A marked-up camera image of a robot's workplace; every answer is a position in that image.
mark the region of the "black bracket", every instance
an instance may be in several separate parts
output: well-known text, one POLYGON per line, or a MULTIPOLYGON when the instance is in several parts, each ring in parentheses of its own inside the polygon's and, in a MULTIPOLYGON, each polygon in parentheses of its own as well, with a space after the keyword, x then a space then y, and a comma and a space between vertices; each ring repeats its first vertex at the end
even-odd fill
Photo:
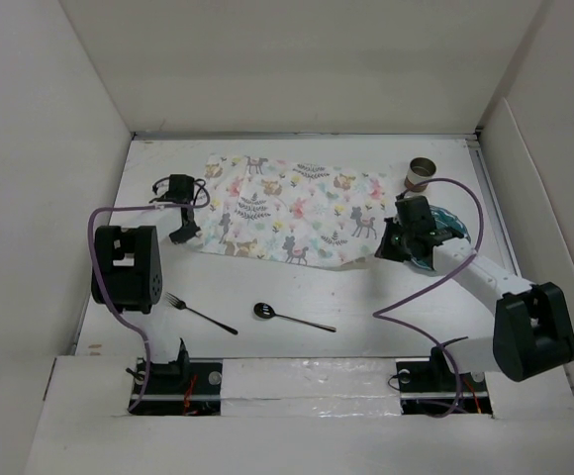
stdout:
MULTIPOLYGON (((439 415, 453 404, 456 378, 448 369, 440 349, 433 348, 430 358, 400 358, 396 366, 397 374, 394 375, 394 379, 397 380, 399 387, 394 389, 400 392, 404 415, 439 415)), ((476 413, 480 410, 483 414, 492 414, 485 380, 474 381, 469 373, 459 376, 463 383, 463 396, 458 401, 456 411, 476 413), (474 391, 471 396, 468 391, 470 388, 474 391)))
MULTIPOLYGON (((150 308, 159 302, 162 289, 155 226, 127 230, 101 226, 96 230, 94 249, 102 280, 116 310, 150 313, 150 308), (130 257, 133 265, 120 264, 130 257)), ((91 294, 97 304, 104 304, 95 275, 91 277, 91 294)))
POLYGON ((550 282, 532 285, 496 304, 494 357, 513 381, 574 360, 574 334, 562 290, 550 282))
POLYGON ((384 237, 375 257, 405 262, 412 257, 432 264, 432 250, 452 238, 463 234, 452 227, 437 229, 425 196, 398 199, 396 218, 385 219, 384 237))
MULTIPOLYGON (((135 371, 127 368, 134 377, 132 401, 142 389, 144 368, 143 361, 138 363, 135 371)), ((131 414, 181 416, 185 414, 184 402, 188 399, 189 415, 217 415, 221 409, 222 372, 223 363, 219 360, 191 360, 181 339, 177 359, 166 364, 151 364, 144 397, 131 414)))
MULTIPOLYGON (((177 205, 189 205, 195 201, 196 180, 189 175, 170 175, 168 177, 168 189, 165 193, 152 201, 159 203, 175 203, 177 205)), ((153 185, 153 193, 157 193, 157 187, 153 185)), ((195 212, 189 208, 180 208, 181 228, 168 235, 174 244, 182 244, 196 236, 201 229, 195 223, 195 212)))

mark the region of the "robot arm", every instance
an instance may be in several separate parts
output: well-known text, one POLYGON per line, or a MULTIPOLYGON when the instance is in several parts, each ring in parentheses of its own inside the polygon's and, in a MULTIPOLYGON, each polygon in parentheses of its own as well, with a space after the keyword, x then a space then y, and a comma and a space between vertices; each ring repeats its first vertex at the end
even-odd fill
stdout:
POLYGON ((514 381, 523 381, 574 360, 574 334, 557 286, 535 285, 476 255, 457 230, 436 227, 423 196, 400 199, 396 207, 397 219, 387 220, 377 256, 398 262, 414 257, 442 275, 474 256, 452 278, 492 312, 494 334, 447 347, 459 371, 502 371, 514 381))
MULTIPOLYGON (((160 205, 162 208, 177 207, 181 213, 181 228, 169 234, 173 243, 183 243, 200 231, 194 222, 193 208, 198 193, 203 190, 206 204, 209 195, 204 180, 196 180, 188 175, 170 175, 158 180, 152 187, 157 193, 163 182, 167 189, 151 203, 172 203, 160 205)), ((152 211, 155 205, 120 209, 120 211, 152 211)), ((104 287, 109 294, 111 304, 118 313, 125 313, 122 320, 139 329, 151 348, 150 359, 157 366, 166 366, 180 353, 183 343, 175 332, 171 331, 171 321, 165 314, 152 315, 151 309, 159 301, 162 292, 162 272, 159 258, 159 245, 156 226, 128 228, 126 223, 120 226, 101 226, 95 231, 93 247, 104 287)), ((91 278, 91 293, 98 304, 106 304, 95 272, 91 278)))

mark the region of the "floral cloth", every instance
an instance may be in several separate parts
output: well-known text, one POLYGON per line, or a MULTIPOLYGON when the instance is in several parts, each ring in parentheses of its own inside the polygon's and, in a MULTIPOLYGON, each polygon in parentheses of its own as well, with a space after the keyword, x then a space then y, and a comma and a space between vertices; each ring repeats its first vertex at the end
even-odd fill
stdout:
POLYGON ((212 202, 189 242, 202 252, 338 267, 373 254, 384 233, 383 173, 212 155, 205 179, 212 202))

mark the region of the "white table surface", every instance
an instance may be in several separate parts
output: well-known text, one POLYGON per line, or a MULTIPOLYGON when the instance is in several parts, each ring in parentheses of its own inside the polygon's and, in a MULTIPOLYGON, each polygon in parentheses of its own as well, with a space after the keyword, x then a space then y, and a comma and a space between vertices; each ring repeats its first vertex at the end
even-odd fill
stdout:
MULTIPOLYGON (((131 417, 124 368, 134 361, 58 359, 26 475, 574 474, 574 408, 496 419, 131 417)), ((528 404, 552 387, 538 390, 528 404)))
MULTIPOLYGON (((260 154, 272 158, 344 165, 362 171, 385 172, 395 192, 403 190, 410 160, 427 156, 437 166, 437 176, 460 180, 480 197, 469 150, 464 139, 422 136, 303 136, 277 140, 134 141, 122 175, 117 206, 147 203, 151 184, 171 173, 202 176, 211 153, 260 154)), ((473 238, 478 232, 476 208, 462 190, 433 183, 426 195, 467 225, 473 238)), ((178 211, 120 213, 112 224, 138 226, 158 223, 162 230, 178 227, 178 211)), ((502 263, 492 226, 486 219, 481 253, 502 263)), ((190 313, 179 313, 163 300, 153 315, 173 316, 191 357, 350 357, 411 356, 429 354, 424 337, 394 324, 372 318, 373 311, 392 304, 434 280, 409 266, 372 259, 358 270, 330 271, 304 266, 256 261, 192 252, 173 245, 160 231, 164 290, 192 308, 218 318, 239 330, 233 336, 190 313), (256 302, 267 302, 285 315, 337 327, 321 332, 274 319, 252 316, 256 302)), ((397 310, 395 316, 412 322, 441 340, 492 333, 491 314, 471 295, 451 282, 397 310)), ((90 302, 76 354, 143 354, 142 342, 118 325, 104 306, 90 302)))
MULTIPOLYGON (((258 153, 364 171, 389 172, 392 165, 399 189, 410 159, 425 155, 437 163, 439 176, 459 179, 479 191, 464 141, 306 137, 134 142, 117 205, 146 202, 150 184, 161 176, 200 175, 211 152, 258 153)), ((434 185, 427 193, 430 200, 456 213, 475 236, 477 218, 469 198, 448 185, 434 185)), ((154 221, 162 225, 170 220, 170 216, 155 215, 119 215, 113 222, 136 226, 154 221)), ((491 225, 486 229, 482 253, 501 262, 491 225)), ((231 336, 191 315, 178 315, 179 334, 192 357, 429 353, 431 345, 422 337, 370 316, 430 282, 429 277, 405 265, 378 261, 363 270, 323 271, 192 253, 166 238, 162 239, 161 255, 167 290, 240 331, 239 336, 231 336), (258 300, 286 314, 335 325, 338 332, 329 334, 288 322, 259 322, 250 314, 258 300)), ((157 311, 175 312, 162 305, 157 311)), ((455 283, 400 309, 396 316, 440 339, 490 334, 493 324, 490 313, 455 283)), ((523 383, 489 373, 494 418, 320 418, 307 417, 307 411, 298 412, 299 417, 246 417, 242 411, 234 417, 129 417, 126 407, 132 378, 124 369, 142 354, 139 338, 116 324, 102 306, 89 306, 77 356, 62 357, 56 363, 27 475, 574 473, 574 399, 562 368, 523 383)), ((382 371, 389 373, 386 365, 382 371)), ((384 381, 386 375, 373 377, 384 381)), ((262 377, 254 379, 257 385, 262 381, 262 377)), ((261 389, 249 397, 262 397, 269 388, 261 389)), ((290 405, 288 399, 274 396, 274 407, 280 407, 281 401, 290 405)), ((400 414, 399 407, 389 412, 400 414)))

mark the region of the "purple cable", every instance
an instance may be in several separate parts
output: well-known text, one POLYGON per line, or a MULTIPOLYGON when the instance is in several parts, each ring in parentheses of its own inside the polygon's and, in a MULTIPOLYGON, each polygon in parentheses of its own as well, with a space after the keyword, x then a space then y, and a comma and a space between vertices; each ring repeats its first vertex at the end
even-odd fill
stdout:
MULTIPOLYGON (((433 182, 437 182, 437 181, 445 182, 445 183, 451 183, 453 185, 458 186, 459 188, 462 188, 474 200, 474 204, 476 205, 476 210, 478 211, 478 238, 476 240, 476 244, 474 245, 474 249, 476 250, 476 252, 478 252, 481 248, 481 243, 483 242, 483 234, 485 233, 485 219, 483 218, 483 208, 481 206, 480 200, 478 199, 476 194, 468 186, 464 185, 460 181, 453 180, 451 178, 431 178, 430 180, 425 180, 425 181, 422 181, 420 183, 417 183, 415 186, 433 183, 433 182)), ((398 198, 403 198, 404 196, 406 196, 406 193, 408 193, 409 191, 410 190, 404 191, 403 193, 401 193, 399 195, 398 198)), ((405 299, 402 299, 399 302, 394 303, 391 306, 388 306, 384 309, 378 310, 377 312, 375 312, 373 314, 373 317, 375 317, 376 319, 387 320, 389 322, 393 322, 394 324, 401 325, 403 327, 406 327, 407 329, 414 330, 415 332, 422 334, 427 339, 432 341, 434 343, 434 345, 438 349, 441 350, 443 355, 451 363, 452 371, 454 372, 454 379, 456 381, 456 392, 454 393, 454 401, 452 401, 452 404, 451 404, 451 406, 449 406, 449 409, 447 411, 445 411, 443 414, 434 416, 435 418, 445 418, 445 417, 449 416, 450 414, 452 414, 454 411, 456 411, 456 409, 458 408, 458 402, 461 398, 461 392, 463 389, 462 383, 461 383, 461 378, 458 374, 458 365, 456 364, 456 361, 454 360, 454 357, 452 356, 452 354, 449 351, 447 351, 447 349, 445 349, 445 347, 434 336, 432 336, 428 332, 425 332, 424 330, 420 329, 419 327, 416 327, 412 324, 408 324, 408 323, 404 322, 403 320, 398 320, 398 319, 395 319, 393 317, 386 317, 383 314, 390 312, 391 310, 395 310, 395 309, 400 308, 402 305, 405 305, 405 304, 425 295, 430 290, 434 290, 439 285, 442 285, 445 282, 447 282, 448 280, 452 279, 461 270, 463 270, 465 267, 467 267, 469 264, 471 264, 472 260, 474 260, 474 257, 476 257, 476 254, 470 255, 458 267, 456 267, 454 270, 452 270, 451 272, 446 274, 444 277, 442 277, 438 281, 434 282, 433 284, 429 285, 428 287, 423 288, 422 290, 420 290, 418 292, 415 292, 411 296, 406 297, 405 299)))
POLYGON ((102 300, 105 302, 107 309, 111 312, 111 315, 115 317, 115 319, 124 327, 129 330, 133 330, 137 333, 143 341, 144 344, 144 380, 142 382, 142 388, 140 389, 140 393, 138 394, 138 398, 134 403, 129 406, 128 411, 132 411, 144 397, 144 393, 146 392, 146 385, 148 384, 148 376, 150 375, 150 343, 148 341, 148 336, 146 333, 140 328, 136 327, 135 325, 130 324, 125 319, 122 318, 120 312, 116 310, 111 301, 111 296, 109 295, 109 291, 105 286, 104 279, 102 278, 102 272, 100 270, 100 263, 98 262, 98 257, 96 255, 95 249, 95 239, 94 239, 94 225, 96 221, 96 217, 105 212, 109 213, 116 213, 116 212, 123 212, 123 211, 149 211, 149 210, 160 210, 162 208, 188 208, 188 209, 199 209, 205 208, 210 203, 210 194, 208 190, 206 190, 203 186, 201 187, 206 195, 206 202, 201 205, 178 205, 169 203, 166 205, 147 205, 147 206, 129 206, 123 208, 113 208, 113 207, 103 207, 98 208, 91 213, 89 217, 89 223, 87 224, 87 243, 89 245, 89 256, 91 257, 91 266, 93 268, 93 274, 96 277, 96 282, 98 283, 98 288, 100 289, 100 295, 102 296, 102 300))
MULTIPOLYGON (((447 404, 447 403, 442 403, 441 401, 431 401, 430 399, 421 399, 420 401, 417 400, 417 402, 419 404, 429 404, 432 406, 440 406, 442 408, 451 408, 452 405, 451 404, 447 404)), ((469 414, 467 411, 465 411, 464 409, 459 408, 458 406, 452 411, 453 413, 458 413, 458 414, 469 414)))

